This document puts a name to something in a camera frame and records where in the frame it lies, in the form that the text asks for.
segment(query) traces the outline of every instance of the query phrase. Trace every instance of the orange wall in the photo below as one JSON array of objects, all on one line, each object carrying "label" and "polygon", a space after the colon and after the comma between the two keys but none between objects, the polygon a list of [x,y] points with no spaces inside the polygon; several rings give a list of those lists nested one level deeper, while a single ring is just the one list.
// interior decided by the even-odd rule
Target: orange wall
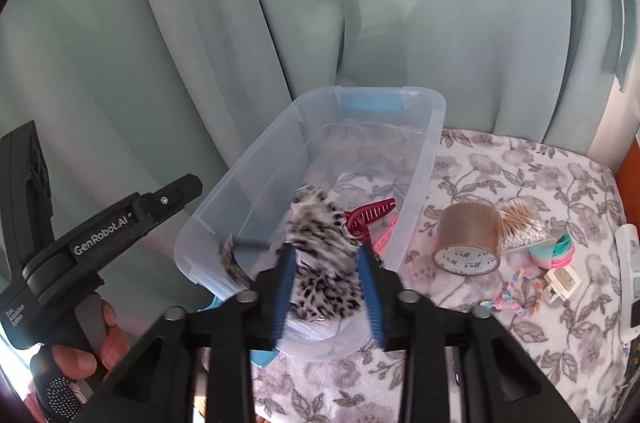
[{"label": "orange wall", "polygon": [[626,221],[640,226],[640,145],[634,140],[616,174]]}]

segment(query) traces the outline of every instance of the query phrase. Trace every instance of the finger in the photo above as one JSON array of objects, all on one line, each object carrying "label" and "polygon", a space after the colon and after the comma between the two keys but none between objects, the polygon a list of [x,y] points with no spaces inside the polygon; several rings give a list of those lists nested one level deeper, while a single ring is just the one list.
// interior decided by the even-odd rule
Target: finger
[{"label": "finger", "polygon": [[28,393],[27,397],[24,399],[24,404],[26,405],[29,412],[33,418],[37,421],[37,423],[47,423],[46,419],[42,415],[42,411],[40,410],[40,405],[38,405],[38,400],[36,396],[32,393]]},{"label": "finger", "polygon": [[109,370],[113,369],[127,352],[129,352],[129,342],[122,329],[119,326],[110,327],[109,334],[100,346],[99,356],[104,366]]},{"label": "finger", "polygon": [[64,345],[52,345],[51,355],[62,374],[70,379],[88,378],[95,373],[97,368],[95,356],[79,349]]},{"label": "finger", "polygon": [[116,311],[106,300],[102,301],[102,316],[109,327],[113,327],[116,324]]},{"label": "finger", "polygon": [[202,366],[205,368],[205,370],[208,372],[209,371],[209,360],[211,359],[211,348],[210,347],[205,347],[202,350]]}]

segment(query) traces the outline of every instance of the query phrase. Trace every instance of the hand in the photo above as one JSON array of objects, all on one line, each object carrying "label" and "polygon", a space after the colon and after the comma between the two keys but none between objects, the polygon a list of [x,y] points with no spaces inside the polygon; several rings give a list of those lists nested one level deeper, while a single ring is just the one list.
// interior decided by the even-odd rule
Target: hand
[{"label": "hand", "polygon": [[[122,329],[116,326],[115,311],[111,305],[104,300],[102,301],[102,316],[104,317],[104,322],[107,324],[108,334],[100,346],[98,355],[100,361],[108,370],[108,376],[129,351],[129,344]],[[97,368],[95,356],[91,353],[79,351],[78,349],[72,349],[64,345],[52,345],[51,354],[60,371],[71,379],[86,379],[92,376]],[[36,400],[33,382],[29,384],[29,393],[24,399],[24,404],[38,423],[47,423]]]}]

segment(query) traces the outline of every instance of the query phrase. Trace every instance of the screw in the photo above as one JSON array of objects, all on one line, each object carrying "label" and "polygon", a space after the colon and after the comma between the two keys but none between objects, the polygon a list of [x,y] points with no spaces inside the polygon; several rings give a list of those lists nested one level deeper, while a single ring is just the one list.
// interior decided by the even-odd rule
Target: screw
[{"label": "screw", "polygon": [[420,294],[412,289],[403,289],[398,293],[398,298],[405,304],[414,304],[420,300]]},{"label": "screw", "polygon": [[172,306],[164,310],[164,313],[162,313],[162,316],[165,318],[165,320],[175,321],[175,320],[182,320],[186,314],[187,314],[186,311],[182,309],[180,306]]},{"label": "screw", "polygon": [[258,300],[258,294],[251,289],[245,289],[236,295],[236,300],[243,304],[255,302]]},{"label": "screw", "polygon": [[489,318],[491,316],[491,311],[484,306],[473,306],[471,308],[471,313],[476,318]]}]

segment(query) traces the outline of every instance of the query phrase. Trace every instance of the rainbow slinky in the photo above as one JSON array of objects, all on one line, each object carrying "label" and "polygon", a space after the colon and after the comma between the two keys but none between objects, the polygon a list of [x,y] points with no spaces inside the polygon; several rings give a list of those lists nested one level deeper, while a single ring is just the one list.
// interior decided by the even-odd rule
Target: rainbow slinky
[{"label": "rainbow slinky", "polygon": [[574,258],[575,245],[568,233],[565,233],[553,246],[533,246],[529,248],[531,259],[540,268],[562,268]]}]

